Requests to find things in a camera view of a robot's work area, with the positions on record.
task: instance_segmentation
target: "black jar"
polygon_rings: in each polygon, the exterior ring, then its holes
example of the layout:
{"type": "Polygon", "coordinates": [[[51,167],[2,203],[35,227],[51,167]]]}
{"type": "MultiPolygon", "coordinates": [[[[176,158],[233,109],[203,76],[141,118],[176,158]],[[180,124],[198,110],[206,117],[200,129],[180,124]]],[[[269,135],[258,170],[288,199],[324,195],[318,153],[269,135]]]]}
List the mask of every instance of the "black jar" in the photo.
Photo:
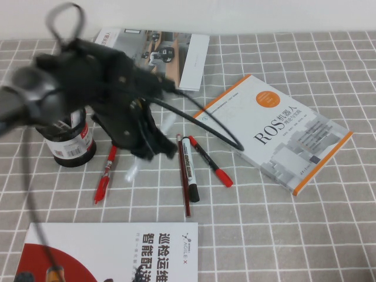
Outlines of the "black jar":
{"type": "Polygon", "coordinates": [[[86,110],[81,109],[53,126],[36,127],[46,139],[55,161],[65,167],[77,167],[90,161],[96,143],[86,122],[86,110]]]}

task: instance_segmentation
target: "black cable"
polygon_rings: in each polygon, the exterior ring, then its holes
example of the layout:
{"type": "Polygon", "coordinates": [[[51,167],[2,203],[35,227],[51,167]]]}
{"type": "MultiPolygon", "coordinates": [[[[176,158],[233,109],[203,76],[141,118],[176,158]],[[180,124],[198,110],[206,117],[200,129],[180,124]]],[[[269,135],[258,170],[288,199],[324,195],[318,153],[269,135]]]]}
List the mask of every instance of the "black cable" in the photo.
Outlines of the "black cable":
{"type": "Polygon", "coordinates": [[[185,98],[187,98],[189,101],[191,101],[192,103],[194,103],[200,110],[202,110],[204,113],[206,113],[208,116],[210,116],[210,118],[212,118],[220,127],[223,128],[223,130],[228,134],[230,135],[230,137],[235,141],[236,143],[236,146],[226,142],[225,140],[223,140],[220,136],[216,135],[218,138],[220,138],[222,141],[225,141],[227,144],[233,146],[235,149],[239,150],[239,151],[244,151],[244,147],[243,145],[239,142],[239,140],[236,139],[236,137],[232,134],[231,131],[228,130],[228,128],[225,127],[224,124],[222,124],[216,117],[214,117],[207,109],[205,109],[200,103],[196,102],[196,100],[194,100],[192,97],[190,97],[189,95],[185,94],[183,91],[180,91],[180,90],[176,90],[175,91],[175,94],[177,95],[181,95],[185,98]]]}
{"type": "Polygon", "coordinates": [[[220,134],[218,131],[212,129],[211,127],[205,125],[204,123],[202,123],[201,121],[191,117],[190,115],[182,112],[181,110],[178,110],[176,109],[175,107],[165,103],[164,101],[158,99],[158,98],[154,98],[154,97],[150,97],[148,95],[145,95],[145,94],[142,94],[142,93],[138,93],[138,92],[129,92],[127,89],[123,88],[123,87],[120,87],[120,86],[115,86],[115,85],[110,85],[110,84],[107,84],[107,83],[99,83],[101,87],[104,87],[106,89],[109,89],[109,90],[117,90],[117,91],[121,91],[121,92],[126,92],[127,94],[133,96],[134,98],[142,98],[150,103],[155,103],[161,107],[164,107],[166,108],[167,110],[170,110],[171,112],[174,112],[175,114],[189,120],[190,122],[192,122],[193,124],[203,128],[204,130],[208,131],[209,133],[215,135],[216,137],[218,137],[220,140],[224,141],[225,143],[229,144],[230,146],[233,146],[235,149],[237,150],[240,150],[240,151],[244,151],[244,147],[243,145],[239,142],[239,140],[237,140],[237,138],[234,136],[234,134],[231,133],[231,131],[228,130],[228,128],[225,127],[224,124],[222,124],[216,117],[214,117],[209,111],[207,111],[202,105],[200,105],[199,103],[197,103],[194,99],[192,99],[191,97],[189,97],[188,95],[186,95],[185,93],[179,91],[179,90],[176,90],[174,93],[175,94],[178,94],[178,95],[181,95],[181,96],[184,96],[184,97],[187,97],[188,100],[190,100],[191,102],[193,102],[200,110],[202,110],[204,113],[206,113],[208,116],[210,116],[220,127],[222,127],[222,129],[234,140],[234,141],[231,141],[230,139],[228,139],[227,137],[223,136],[222,134],[220,134]]]}
{"type": "Polygon", "coordinates": [[[60,34],[58,34],[58,32],[56,31],[56,29],[54,27],[55,19],[61,12],[65,11],[65,10],[71,8],[71,7],[76,8],[78,10],[78,13],[79,13],[77,26],[74,30],[73,35],[71,36],[73,39],[76,39],[81,35],[82,30],[83,30],[83,26],[85,24],[85,13],[79,5],[74,4],[74,3],[70,3],[70,2],[63,3],[63,4],[53,8],[50,11],[50,13],[48,13],[48,15],[46,17],[46,26],[47,26],[48,30],[52,33],[53,37],[58,42],[60,50],[64,49],[65,44],[63,43],[63,39],[61,38],[60,34]]]}
{"type": "Polygon", "coordinates": [[[54,272],[58,275],[58,279],[60,282],[63,282],[63,277],[61,276],[60,271],[58,271],[58,265],[56,263],[56,260],[51,253],[50,248],[48,247],[48,242],[46,239],[46,236],[42,230],[42,226],[40,225],[39,217],[36,213],[36,207],[35,207],[35,201],[34,197],[32,194],[29,194],[29,190],[31,190],[31,183],[30,183],[30,158],[29,158],[29,142],[30,142],[30,127],[27,126],[25,131],[23,132],[23,138],[22,138],[22,143],[21,143],[21,154],[22,154],[22,170],[23,170],[23,190],[26,193],[26,203],[28,205],[29,209],[29,215],[30,215],[30,220],[31,222],[35,223],[35,228],[36,228],[36,233],[38,235],[38,239],[40,243],[43,246],[43,250],[50,261],[52,265],[52,269],[54,272]]]}

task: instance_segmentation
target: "barcode label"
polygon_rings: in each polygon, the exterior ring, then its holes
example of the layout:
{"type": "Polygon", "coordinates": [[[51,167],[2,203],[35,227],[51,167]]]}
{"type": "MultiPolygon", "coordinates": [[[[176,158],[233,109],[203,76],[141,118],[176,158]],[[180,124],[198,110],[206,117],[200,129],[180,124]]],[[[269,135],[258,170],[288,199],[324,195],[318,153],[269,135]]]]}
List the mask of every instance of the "barcode label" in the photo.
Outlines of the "barcode label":
{"type": "Polygon", "coordinates": [[[75,150],[68,151],[66,153],[67,153],[68,157],[74,157],[74,156],[81,154],[81,148],[77,148],[75,150]]]}
{"type": "Polygon", "coordinates": [[[46,139],[46,143],[55,157],[71,160],[83,156],[87,152],[93,143],[93,137],[86,123],[82,132],[73,139],[63,142],[53,142],[46,139]]]}

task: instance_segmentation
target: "pen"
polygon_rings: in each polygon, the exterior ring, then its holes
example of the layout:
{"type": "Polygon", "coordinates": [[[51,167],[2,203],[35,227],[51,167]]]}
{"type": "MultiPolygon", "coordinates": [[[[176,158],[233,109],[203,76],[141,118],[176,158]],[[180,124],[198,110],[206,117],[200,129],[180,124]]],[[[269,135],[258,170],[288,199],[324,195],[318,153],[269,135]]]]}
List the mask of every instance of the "pen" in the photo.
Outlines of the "pen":
{"type": "Polygon", "coordinates": [[[200,153],[200,155],[204,158],[207,164],[214,170],[217,177],[222,181],[222,183],[226,187],[231,187],[234,183],[231,178],[221,170],[218,165],[211,159],[211,157],[205,152],[205,150],[198,144],[198,142],[193,138],[193,136],[189,136],[190,143],[192,146],[200,153]]]}
{"type": "Polygon", "coordinates": [[[107,158],[107,164],[106,164],[106,167],[105,167],[105,171],[103,172],[102,178],[100,179],[100,182],[98,184],[98,189],[97,189],[95,197],[94,197],[95,204],[102,201],[103,198],[105,197],[106,189],[107,189],[108,183],[110,181],[109,172],[110,172],[110,169],[112,167],[112,163],[115,160],[116,151],[117,151],[117,147],[113,145],[111,147],[111,151],[110,151],[108,158],[107,158]]]}
{"type": "Polygon", "coordinates": [[[190,217],[189,191],[188,191],[189,188],[188,188],[188,178],[187,178],[185,164],[184,164],[182,136],[180,134],[176,135],[176,140],[177,140],[177,147],[179,150],[180,177],[182,178],[183,198],[184,198],[184,205],[186,208],[186,217],[190,217]]]}
{"type": "Polygon", "coordinates": [[[188,137],[183,137],[183,153],[184,162],[186,165],[186,173],[188,177],[189,200],[196,203],[200,200],[199,191],[197,190],[196,176],[194,175],[192,153],[190,151],[190,140],[188,137]]]}

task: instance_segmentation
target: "brown pencil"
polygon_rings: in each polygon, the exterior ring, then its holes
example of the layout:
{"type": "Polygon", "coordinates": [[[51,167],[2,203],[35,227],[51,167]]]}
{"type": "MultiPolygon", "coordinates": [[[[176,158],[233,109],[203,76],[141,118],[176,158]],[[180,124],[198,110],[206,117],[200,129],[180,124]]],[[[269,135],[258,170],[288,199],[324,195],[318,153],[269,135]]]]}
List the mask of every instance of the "brown pencil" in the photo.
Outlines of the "brown pencil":
{"type": "Polygon", "coordinates": [[[188,177],[186,174],[186,167],[185,167],[185,162],[184,162],[182,136],[180,134],[176,135],[176,140],[177,140],[177,147],[179,150],[180,178],[182,179],[183,198],[184,198],[184,205],[186,208],[186,217],[190,217],[189,187],[188,187],[188,177]]]}

